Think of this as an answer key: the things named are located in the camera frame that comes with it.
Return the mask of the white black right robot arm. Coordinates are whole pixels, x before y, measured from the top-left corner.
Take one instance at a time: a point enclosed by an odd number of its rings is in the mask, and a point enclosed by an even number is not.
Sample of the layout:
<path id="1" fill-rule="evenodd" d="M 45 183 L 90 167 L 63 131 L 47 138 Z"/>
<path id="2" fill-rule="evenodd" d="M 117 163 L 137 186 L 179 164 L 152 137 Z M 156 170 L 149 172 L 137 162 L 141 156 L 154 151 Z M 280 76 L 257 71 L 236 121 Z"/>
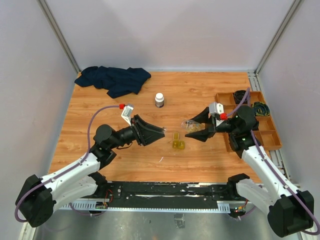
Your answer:
<path id="1" fill-rule="evenodd" d="M 299 190 L 273 164 L 264 147 L 253 133 L 258 125 L 254 110 L 248 105 L 238 105 L 226 114 L 223 105 L 213 102 L 197 116 L 186 120 L 188 127 L 195 129 L 187 138 L 206 142 L 216 133 L 227 133 L 230 148 L 258 175 L 263 188 L 249 177 L 238 175 L 229 180 L 227 196 L 232 200 L 241 197 L 249 200 L 267 217 L 267 221 L 278 237 L 303 232 L 317 236 L 319 231 L 309 231 L 319 221 L 314 215 L 314 197 L 305 190 Z"/>

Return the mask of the yellow translucent pill organizer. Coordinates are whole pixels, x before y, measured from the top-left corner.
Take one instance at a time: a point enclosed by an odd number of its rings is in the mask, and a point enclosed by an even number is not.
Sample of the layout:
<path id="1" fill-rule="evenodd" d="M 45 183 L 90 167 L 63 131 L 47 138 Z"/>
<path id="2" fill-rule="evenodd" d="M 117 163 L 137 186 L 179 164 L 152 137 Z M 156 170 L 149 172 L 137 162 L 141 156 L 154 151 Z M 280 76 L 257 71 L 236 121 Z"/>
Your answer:
<path id="1" fill-rule="evenodd" d="M 180 139 L 180 134 L 178 132 L 173 133 L 172 138 L 172 148 L 184 150 L 186 147 L 185 141 Z"/>

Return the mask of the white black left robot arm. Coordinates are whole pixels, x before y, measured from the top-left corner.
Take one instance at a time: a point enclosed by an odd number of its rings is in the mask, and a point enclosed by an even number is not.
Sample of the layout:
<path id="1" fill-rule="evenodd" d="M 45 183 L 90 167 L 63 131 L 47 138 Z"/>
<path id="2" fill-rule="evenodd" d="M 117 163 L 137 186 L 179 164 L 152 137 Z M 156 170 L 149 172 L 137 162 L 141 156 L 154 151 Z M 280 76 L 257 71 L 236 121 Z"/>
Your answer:
<path id="1" fill-rule="evenodd" d="M 18 222 L 29 223 L 33 228 L 45 223 L 60 207 L 81 197 L 94 195 L 101 198 L 107 185 L 101 182 L 99 170 L 116 157 L 115 148 L 137 142 L 148 146 L 165 137 L 165 129 L 145 122 L 134 115 L 130 125 L 114 130 L 107 124 L 100 125 L 93 137 L 94 145 L 79 159 L 51 174 L 29 176 L 15 201 L 14 216 Z"/>

